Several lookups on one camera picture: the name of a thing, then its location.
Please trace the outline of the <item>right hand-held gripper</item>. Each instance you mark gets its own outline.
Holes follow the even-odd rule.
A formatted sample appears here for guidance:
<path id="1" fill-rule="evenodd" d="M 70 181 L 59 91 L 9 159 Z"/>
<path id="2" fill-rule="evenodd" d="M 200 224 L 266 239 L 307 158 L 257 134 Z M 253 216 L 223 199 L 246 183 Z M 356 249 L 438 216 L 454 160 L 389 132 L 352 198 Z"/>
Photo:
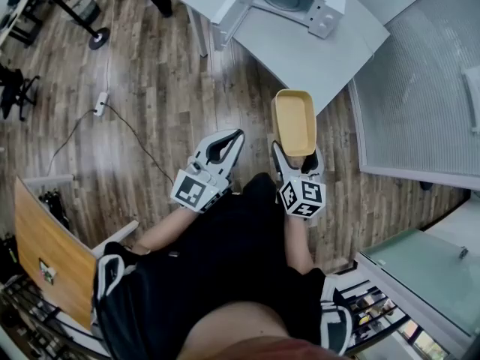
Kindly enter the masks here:
<path id="1" fill-rule="evenodd" d="M 319 147 L 305 157 L 301 173 L 292 171 L 281 144 L 276 140 L 271 144 L 271 153 L 277 174 L 283 176 L 279 195 L 285 212 L 304 219 L 315 218 L 326 207 L 326 185 L 316 180 L 325 169 Z"/>

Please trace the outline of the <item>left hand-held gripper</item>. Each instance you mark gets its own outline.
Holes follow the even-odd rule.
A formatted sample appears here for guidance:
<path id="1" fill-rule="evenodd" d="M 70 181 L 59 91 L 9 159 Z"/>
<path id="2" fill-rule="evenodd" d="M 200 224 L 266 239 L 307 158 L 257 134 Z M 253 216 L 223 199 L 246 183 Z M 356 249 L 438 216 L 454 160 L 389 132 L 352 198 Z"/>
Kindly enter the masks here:
<path id="1" fill-rule="evenodd" d="M 245 143 L 241 129 L 218 131 L 203 138 L 180 169 L 170 198 L 181 206 L 203 214 L 230 188 L 230 173 Z"/>

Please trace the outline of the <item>yellow rectangular tray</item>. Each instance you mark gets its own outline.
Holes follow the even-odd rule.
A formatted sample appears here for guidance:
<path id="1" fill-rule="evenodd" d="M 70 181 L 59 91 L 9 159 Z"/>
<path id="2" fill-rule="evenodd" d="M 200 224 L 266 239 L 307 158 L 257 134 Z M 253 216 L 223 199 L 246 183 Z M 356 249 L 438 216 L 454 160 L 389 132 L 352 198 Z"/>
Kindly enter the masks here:
<path id="1" fill-rule="evenodd" d="M 310 94 L 281 89 L 271 105 L 275 130 L 285 154 L 294 158 L 313 154 L 317 141 L 317 121 Z"/>

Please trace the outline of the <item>white microwave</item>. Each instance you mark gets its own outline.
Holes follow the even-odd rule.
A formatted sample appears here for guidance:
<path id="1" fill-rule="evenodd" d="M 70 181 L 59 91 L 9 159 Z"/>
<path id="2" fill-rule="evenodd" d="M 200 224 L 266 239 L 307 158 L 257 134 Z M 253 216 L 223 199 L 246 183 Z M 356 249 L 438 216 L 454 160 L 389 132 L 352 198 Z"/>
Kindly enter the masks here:
<path id="1" fill-rule="evenodd" d="M 344 16 L 345 7 L 346 0 L 226 0 L 211 19 L 214 48 L 226 47 L 252 8 L 292 20 L 325 39 Z"/>

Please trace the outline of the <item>person's left forearm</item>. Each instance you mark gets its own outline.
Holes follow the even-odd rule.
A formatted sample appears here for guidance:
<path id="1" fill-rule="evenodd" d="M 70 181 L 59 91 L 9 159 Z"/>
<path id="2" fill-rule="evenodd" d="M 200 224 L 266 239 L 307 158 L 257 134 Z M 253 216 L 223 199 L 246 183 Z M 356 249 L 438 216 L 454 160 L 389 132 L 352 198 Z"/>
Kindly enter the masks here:
<path id="1" fill-rule="evenodd" d="M 180 207 L 145 232 L 134 244 L 135 254 L 148 254 L 172 244 L 198 217 L 199 213 Z"/>

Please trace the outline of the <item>person's right forearm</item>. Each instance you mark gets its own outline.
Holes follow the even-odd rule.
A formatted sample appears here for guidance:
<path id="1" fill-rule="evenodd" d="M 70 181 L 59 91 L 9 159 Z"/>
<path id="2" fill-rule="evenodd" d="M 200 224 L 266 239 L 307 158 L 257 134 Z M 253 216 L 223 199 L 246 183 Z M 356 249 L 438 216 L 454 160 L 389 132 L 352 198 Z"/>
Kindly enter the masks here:
<path id="1" fill-rule="evenodd" d="M 314 268 L 308 249 L 308 225 L 303 218 L 287 214 L 284 222 L 284 246 L 287 265 L 302 275 Z"/>

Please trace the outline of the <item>white table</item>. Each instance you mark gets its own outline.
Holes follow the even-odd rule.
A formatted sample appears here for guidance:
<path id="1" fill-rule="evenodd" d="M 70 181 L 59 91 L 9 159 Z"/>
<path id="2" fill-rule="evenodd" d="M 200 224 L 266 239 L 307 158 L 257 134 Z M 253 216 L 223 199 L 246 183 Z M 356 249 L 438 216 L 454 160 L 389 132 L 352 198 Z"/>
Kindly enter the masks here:
<path id="1" fill-rule="evenodd" d="M 371 59 L 389 32 L 358 0 L 346 0 L 337 28 L 325 39 L 303 25 L 258 7 L 232 34 L 288 89 L 303 90 L 320 113 Z"/>

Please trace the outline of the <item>person's black shirt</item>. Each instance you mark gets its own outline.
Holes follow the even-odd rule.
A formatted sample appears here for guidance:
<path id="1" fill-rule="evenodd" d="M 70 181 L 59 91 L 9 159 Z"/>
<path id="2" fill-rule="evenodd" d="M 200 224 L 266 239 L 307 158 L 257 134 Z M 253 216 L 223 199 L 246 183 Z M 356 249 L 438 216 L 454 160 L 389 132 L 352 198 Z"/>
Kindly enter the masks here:
<path id="1" fill-rule="evenodd" d="M 275 183 L 255 175 L 163 249 L 117 242 L 94 306 L 113 360 L 347 360 L 353 320 L 336 280 L 287 265 Z"/>

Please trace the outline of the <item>white power strip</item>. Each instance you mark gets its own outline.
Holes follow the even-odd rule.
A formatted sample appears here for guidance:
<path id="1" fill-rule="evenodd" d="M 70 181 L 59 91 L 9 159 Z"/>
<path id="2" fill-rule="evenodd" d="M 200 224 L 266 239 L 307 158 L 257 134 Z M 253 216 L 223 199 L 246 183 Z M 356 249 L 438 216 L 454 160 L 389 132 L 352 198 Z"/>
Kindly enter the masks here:
<path id="1" fill-rule="evenodd" d="M 97 98 L 97 102 L 94 106 L 94 115 L 97 117 L 101 117 L 104 114 L 105 108 L 108 104 L 109 95 L 102 91 Z"/>

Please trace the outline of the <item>frosted glass partition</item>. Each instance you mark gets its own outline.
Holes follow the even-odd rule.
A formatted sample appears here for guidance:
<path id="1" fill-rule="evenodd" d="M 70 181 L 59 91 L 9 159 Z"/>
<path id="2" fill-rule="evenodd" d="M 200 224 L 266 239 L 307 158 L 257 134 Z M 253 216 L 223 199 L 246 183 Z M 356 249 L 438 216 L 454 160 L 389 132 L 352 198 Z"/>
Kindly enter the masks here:
<path id="1" fill-rule="evenodd" d="M 349 84 L 364 173 L 480 191 L 480 0 L 383 0 Z"/>

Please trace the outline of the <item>black stand with round base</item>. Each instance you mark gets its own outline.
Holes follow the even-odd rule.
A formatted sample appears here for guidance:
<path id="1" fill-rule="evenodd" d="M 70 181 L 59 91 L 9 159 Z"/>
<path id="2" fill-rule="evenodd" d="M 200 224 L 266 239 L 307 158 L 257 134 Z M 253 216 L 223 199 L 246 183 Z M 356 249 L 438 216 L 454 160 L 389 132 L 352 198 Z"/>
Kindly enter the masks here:
<path id="1" fill-rule="evenodd" d="M 85 20 L 83 20 L 79 15 L 77 15 L 62 0 L 52 1 L 91 35 L 91 38 L 88 42 L 88 47 L 90 50 L 98 50 L 109 40 L 110 30 L 107 27 L 94 30 Z"/>

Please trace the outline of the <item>wooden desk panel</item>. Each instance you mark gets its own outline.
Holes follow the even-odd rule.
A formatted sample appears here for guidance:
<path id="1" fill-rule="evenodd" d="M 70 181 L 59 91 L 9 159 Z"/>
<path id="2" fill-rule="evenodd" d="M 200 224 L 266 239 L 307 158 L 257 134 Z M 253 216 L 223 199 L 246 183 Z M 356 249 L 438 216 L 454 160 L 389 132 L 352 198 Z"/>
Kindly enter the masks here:
<path id="1" fill-rule="evenodd" d="M 15 238 L 19 263 L 42 293 L 83 328 L 91 326 L 96 258 L 48 211 L 20 178 L 14 185 Z M 56 270 L 47 283 L 39 259 Z"/>

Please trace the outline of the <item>grey round bin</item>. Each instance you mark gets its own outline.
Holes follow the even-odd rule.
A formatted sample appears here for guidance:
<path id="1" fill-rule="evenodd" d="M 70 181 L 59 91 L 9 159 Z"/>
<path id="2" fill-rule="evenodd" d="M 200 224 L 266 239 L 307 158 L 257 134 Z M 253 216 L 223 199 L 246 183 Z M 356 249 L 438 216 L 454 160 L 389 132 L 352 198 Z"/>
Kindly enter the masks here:
<path id="1" fill-rule="evenodd" d="M 67 6 L 89 25 L 91 25 L 101 13 L 101 9 L 96 0 L 67 0 Z"/>

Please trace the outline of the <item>black office chair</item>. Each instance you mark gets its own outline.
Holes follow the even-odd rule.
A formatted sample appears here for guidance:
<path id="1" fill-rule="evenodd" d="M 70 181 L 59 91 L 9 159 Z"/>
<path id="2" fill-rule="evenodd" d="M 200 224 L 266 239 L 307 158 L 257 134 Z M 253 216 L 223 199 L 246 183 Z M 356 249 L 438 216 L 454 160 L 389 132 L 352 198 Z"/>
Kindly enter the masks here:
<path id="1" fill-rule="evenodd" d="M 26 104 L 35 106 L 37 104 L 37 92 L 33 98 L 28 97 L 28 91 L 36 80 L 41 77 L 35 75 L 32 79 L 25 78 L 20 69 L 11 70 L 0 64 L 0 88 L 3 88 L 0 94 L 0 112 L 3 119 L 7 119 L 13 105 L 19 107 L 19 120 L 24 122 L 26 117 L 23 114 L 23 108 Z"/>

